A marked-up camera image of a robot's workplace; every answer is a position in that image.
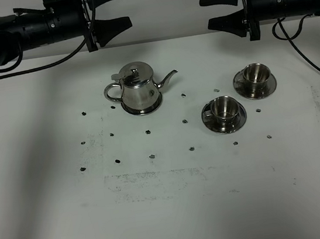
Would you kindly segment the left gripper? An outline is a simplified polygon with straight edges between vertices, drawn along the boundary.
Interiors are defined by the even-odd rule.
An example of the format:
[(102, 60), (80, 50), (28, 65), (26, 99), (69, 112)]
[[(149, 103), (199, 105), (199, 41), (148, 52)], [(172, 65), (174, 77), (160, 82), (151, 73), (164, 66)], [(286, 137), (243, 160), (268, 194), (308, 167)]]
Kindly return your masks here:
[[(51, 29), (58, 29), (60, 37), (64, 40), (78, 36), (84, 36), (88, 51), (98, 50), (94, 41), (93, 30), (88, 7), (99, 7), (112, 0), (58, 0), (46, 8), (51, 20)], [(114, 37), (132, 27), (129, 17), (121, 17), (112, 20), (96, 20), (94, 35), (100, 47), (105, 47)]]

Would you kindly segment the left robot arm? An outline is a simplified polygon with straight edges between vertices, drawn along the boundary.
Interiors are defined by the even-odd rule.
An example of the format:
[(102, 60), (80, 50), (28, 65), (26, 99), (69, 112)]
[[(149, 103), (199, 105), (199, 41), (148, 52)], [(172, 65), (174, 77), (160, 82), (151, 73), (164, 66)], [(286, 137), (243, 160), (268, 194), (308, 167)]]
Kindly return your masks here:
[[(97, 7), (113, 0), (42, 0), (44, 9), (15, 8), (0, 17), (0, 80), (53, 68), (83, 47), (93, 52), (132, 27), (129, 17), (96, 19)], [(25, 51), (82, 37), (69, 55), (45, 66), (16, 71)]]

